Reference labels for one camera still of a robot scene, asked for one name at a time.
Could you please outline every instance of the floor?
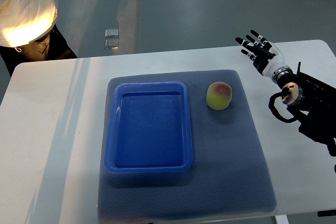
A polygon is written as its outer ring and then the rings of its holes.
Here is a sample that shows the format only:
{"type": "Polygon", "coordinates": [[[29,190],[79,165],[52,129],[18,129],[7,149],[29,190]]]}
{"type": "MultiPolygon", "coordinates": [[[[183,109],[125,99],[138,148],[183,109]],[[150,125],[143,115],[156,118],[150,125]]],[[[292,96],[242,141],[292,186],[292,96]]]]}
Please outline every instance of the floor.
{"type": "MultiPolygon", "coordinates": [[[[251,29],[273,42],[321,39],[336,54],[335,10],[336,0],[59,0],[57,26],[79,58],[235,46],[251,29]],[[119,29],[118,50],[104,48],[108,28],[119,29]]],[[[0,75],[1,102],[10,81],[2,59],[0,75]]],[[[288,220],[336,223],[317,213],[288,220]]]]}

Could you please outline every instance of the gray mat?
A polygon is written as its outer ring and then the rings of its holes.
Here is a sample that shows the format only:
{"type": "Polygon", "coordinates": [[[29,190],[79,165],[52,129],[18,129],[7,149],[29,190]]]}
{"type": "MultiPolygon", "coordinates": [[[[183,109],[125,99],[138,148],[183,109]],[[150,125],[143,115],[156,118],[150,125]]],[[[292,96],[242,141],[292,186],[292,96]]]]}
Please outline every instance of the gray mat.
{"type": "Polygon", "coordinates": [[[243,86],[233,70],[149,74],[112,79],[107,87],[98,218],[144,223],[216,215],[271,212],[276,199],[243,86]],[[187,85],[193,138],[192,167],[178,174],[114,175],[103,164],[114,88],[129,82],[187,85]],[[205,102],[208,86],[225,81],[233,98],[224,111],[205,102]]]}

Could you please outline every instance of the robot finger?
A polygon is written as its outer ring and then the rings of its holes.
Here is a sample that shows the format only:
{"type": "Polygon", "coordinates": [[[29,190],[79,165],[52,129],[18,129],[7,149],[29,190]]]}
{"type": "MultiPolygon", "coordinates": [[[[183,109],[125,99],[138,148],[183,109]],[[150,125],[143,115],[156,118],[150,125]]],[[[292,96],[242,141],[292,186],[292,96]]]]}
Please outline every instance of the robot finger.
{"type": "Polygon", "coordinates": [[[251,34],[258,38],[265,50],[269,50],[272,47],[272,44],[264,36],[260,35],[256,31],[251,30],[251,34]]]}
{"type": "Polygon", "coordinates": [[[245,47],[247,50],[251,51],[256,57],[261,56],[266,59],[272,59],[275,55],[265,50],[263,47],[255,46],[252,42],[248,42],[242,38],[237,37],[236,41],[245,47]]]}
{"type": "Polygon", "coordinates": [[[245,55],[247,55],[248,58],[250,58],[251,61],[254,61],[256,59],[256,56],[254,54],[251,54],[250,52],[242,49],[241,52],[245,55]]]}
{"type": "Polygon", "coordinates": [[[258,47],[262,47],[262,44],[258,41],[256,41],[255,39],[253,39],[251,36],[246,35],[246,38],[251,41],[254,45],[258,46],[258,47]]]}

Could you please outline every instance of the blue tray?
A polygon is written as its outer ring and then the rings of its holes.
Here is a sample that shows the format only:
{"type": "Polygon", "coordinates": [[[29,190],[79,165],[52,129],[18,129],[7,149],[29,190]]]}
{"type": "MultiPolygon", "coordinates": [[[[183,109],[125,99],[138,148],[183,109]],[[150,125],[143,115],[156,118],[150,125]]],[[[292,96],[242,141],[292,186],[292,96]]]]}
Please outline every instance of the blue tray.
{"type": "Polygon", "coordinates": [[[123,83],[115,88],[104,155],[109,172],[183,172],[192,161],[184,83],[123,83]]]}

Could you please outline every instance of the robotic arm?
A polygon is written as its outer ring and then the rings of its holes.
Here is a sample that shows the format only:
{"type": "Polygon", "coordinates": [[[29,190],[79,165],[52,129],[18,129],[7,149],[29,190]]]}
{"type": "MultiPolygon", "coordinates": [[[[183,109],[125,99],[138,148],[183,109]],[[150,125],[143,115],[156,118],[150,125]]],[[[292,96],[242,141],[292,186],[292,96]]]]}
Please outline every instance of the robotic arm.
{"type": "Polygon", "coordinates": [[[247,40],[236,38],[245,49],[242,53],[253,62],[258,72],[269,77],[281,88],[281,92],[271,96],[269,108],[272,114],[285,123],[298,120],[299,132],[315,142],[325,144],[331,156],[336,156],[336,89],[300,72],[293,73],[284,63],[280,50],[265,37],[251,30],[257,40],[247,35],[247,40]],[[274,106],[276,98],[281,98],[293,118],[286,119],[274,106]]]}

